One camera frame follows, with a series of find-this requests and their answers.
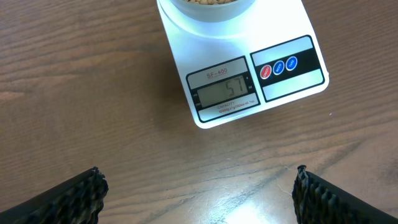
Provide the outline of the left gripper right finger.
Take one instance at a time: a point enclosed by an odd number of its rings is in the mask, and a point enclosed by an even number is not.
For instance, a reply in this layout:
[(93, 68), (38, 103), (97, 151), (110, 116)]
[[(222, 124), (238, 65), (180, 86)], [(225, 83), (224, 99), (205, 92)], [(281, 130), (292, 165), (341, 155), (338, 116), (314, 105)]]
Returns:
[(343, 189), (297, 167), (292, 191), (299, 224), (397, 224), (393, 217)]

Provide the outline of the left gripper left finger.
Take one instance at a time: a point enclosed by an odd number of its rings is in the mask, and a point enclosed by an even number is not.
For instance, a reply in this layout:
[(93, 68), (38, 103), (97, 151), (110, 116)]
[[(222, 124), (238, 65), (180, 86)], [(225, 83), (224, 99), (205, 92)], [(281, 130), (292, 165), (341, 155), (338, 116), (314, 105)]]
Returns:
[(97, 224), (109, 187), (97, 167), (1, 212), (8, 224)]

